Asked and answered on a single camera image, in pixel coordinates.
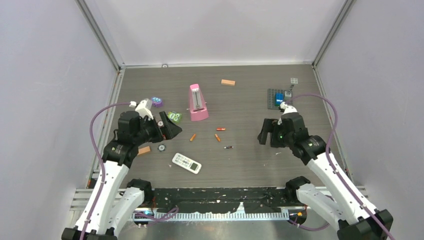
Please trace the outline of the white remote control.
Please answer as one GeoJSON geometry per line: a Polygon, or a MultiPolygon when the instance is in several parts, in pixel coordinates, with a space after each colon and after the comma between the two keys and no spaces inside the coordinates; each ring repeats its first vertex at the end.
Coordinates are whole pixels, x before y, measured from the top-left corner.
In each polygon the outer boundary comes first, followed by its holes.
{"type": "Polygon", "coordinates": [[[202,165],[200,163],[178,152],[173,156],[171,161],[177,166],[193,174],[198,174],[202,168],[202,165]]]}

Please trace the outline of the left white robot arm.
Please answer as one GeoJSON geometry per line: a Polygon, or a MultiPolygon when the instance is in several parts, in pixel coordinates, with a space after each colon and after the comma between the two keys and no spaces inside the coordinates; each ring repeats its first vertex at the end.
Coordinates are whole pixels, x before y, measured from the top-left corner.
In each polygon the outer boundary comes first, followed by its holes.
{"type": "Polygon", "coordinates": [[[162,125],[155,118],[132,110],[120,115],[114,138],[103,149],[101,170],[88,203],[75,226],[63,230],[61,239],[116,240],[135,209],[153,202],[151,183],[141,179],[132,179],[121,199],[115,199],[139,147],[171,140],[182,132],[164,111],[159,116],[162,125]]]}

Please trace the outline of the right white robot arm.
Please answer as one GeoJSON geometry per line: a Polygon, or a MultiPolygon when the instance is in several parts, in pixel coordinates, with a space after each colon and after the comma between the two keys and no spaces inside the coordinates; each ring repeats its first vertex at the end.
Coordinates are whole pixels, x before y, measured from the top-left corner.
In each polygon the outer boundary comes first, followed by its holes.
{"type": "Polygon", "coordinates": [[[326,196],[300,176],[286,182],[288,203],[312,208],[335,229],[340,240],[390,238],[393,216],[386,209],[379,210],[358,190],[337,164],[326,142],[318,135],[309,134],[299,113],[283,114],[279,119],[265,118],[257,139],[265,145],[267,138],[272,148],[289,148],[331,194],[326,196]]]}

